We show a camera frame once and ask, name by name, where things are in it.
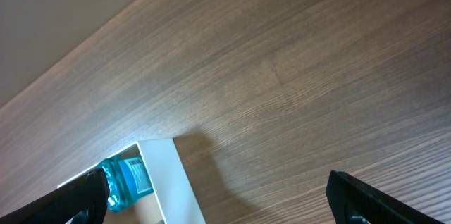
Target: white box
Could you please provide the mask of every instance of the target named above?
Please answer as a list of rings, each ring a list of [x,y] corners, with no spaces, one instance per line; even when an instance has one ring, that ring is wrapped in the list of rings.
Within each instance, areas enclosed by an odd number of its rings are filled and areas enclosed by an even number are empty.
[[[141,224],[161,223],[162,220],[166,224],[205,223],[172,139],[133,142],[107,158],[116,155],[122,158],[140,155],[154,193],[138,200],[131,209],[120,213],[108,211],[105,223],[131,223],[131,218],[136,218]],[[97,164],[75,175],[58,188],[89,172]]]

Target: white label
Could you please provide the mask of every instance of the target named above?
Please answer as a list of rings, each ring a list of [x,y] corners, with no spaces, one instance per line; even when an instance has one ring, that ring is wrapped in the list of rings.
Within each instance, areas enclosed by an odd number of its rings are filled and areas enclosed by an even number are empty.
[[[147,176],[146,167],[142,163],[142,159],[140,157],[135,157],[124,161],[135,179],[137,193],[143,193],[151,189],[150,180]]]

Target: black object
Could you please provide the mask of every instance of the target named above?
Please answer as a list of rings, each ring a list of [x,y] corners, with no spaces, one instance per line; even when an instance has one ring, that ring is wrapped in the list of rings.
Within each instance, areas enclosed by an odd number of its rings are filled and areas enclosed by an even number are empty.
[[[441,223],[345,172],[330,172],[326,195],[337,224]]]
[[[0,223],[102,224],[109,196],[103,169],[95,169],[0,218]]]

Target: teal bottle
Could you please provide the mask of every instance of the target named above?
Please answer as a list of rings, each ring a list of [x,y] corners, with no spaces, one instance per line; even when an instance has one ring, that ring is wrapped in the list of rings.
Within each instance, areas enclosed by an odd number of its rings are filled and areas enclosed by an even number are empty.
[[[110,189],[107,204],[113,212],[126,209],[139,198],[154,192],[140,156],[125,159],[114,156],[97,167],[105,171]]]

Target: wood grain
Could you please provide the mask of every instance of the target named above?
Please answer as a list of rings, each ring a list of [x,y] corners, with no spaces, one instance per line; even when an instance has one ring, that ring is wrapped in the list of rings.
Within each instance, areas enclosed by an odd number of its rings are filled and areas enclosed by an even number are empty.
[[[451,223],[450,1],[136,0],[0,110],[0,213],[174,137],[208,223],[333,222],[332,169]]]

